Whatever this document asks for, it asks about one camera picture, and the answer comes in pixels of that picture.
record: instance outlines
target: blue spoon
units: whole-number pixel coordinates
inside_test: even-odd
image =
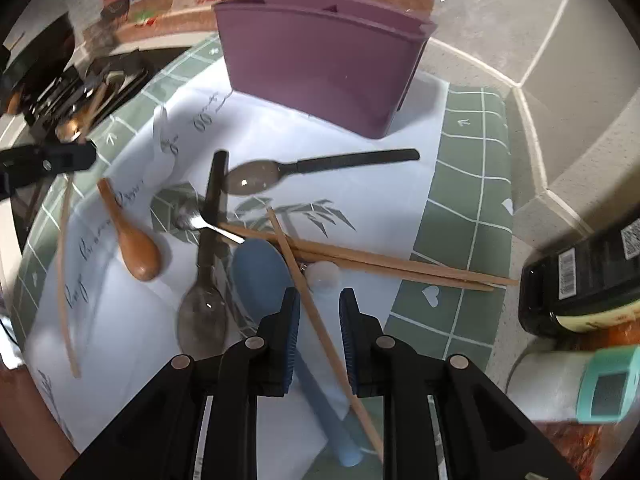
[[[280,253],[260,239],[245,240],[236,248],[231,262],[231,280],[247,314],[256,323],[260,323],[264,316],[278,312],[285,289],[294,286]],[[360,448],[344,428],[297,350],[294,370],[338,462],[346,467],[360,463]]]

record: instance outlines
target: screw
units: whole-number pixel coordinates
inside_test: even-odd
[[[396,346],[396,340],[392,337],[389,337],[388,335],[381,335],[378,339],[376,339],[376,345],[378,345],[380,348],[389,349]]]
[[[464,370],[469,366],[469,359],[467,359],[463,355],[452,355],[449,358],[449,362],[451,363],[451,366],[457,368],[458,370]]]
[[[177,355],[171,359],[171,366],[176,370],[182,370],[191,364],[191,359],[188,355]]]
[[[244,342],[244,345],[251,350],[257,350],[264,346],[264,339],[260,336],[254,335]]]

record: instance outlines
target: white container with teal lid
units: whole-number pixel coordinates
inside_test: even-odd
[[[628,413],[640,379],[640,346],[597,352],[539,352],[523,357],[507,396],[534,422],[619,422]]]

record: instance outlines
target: teal lid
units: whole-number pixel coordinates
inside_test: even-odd
[[[640,346],[598,350],[582,375],[576,419],[582,424],[618,422],[636,398]]]

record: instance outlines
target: black spoon handle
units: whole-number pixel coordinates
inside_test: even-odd
[[[202,217],[212,225],[218,224],[222,183],[225,179],[228,158],[229,153],[224,150],[219,150],[213,155],[207,193],[204,197],[204,204],[200,208]],[[214,250],[217,237],[218,234],[213,229],[200,230],[197,258],[199,267],[210,267],[215,263]]]
[[[352,168],[354,166],[405,162],[406,160],[420,160],[420,153],[412,148],[408,150],[381,150],[378,152],[304,158],[296,162],[296,170],[291,171],[291,173],[313,173],[315,171],[339,170],[340,168]]]

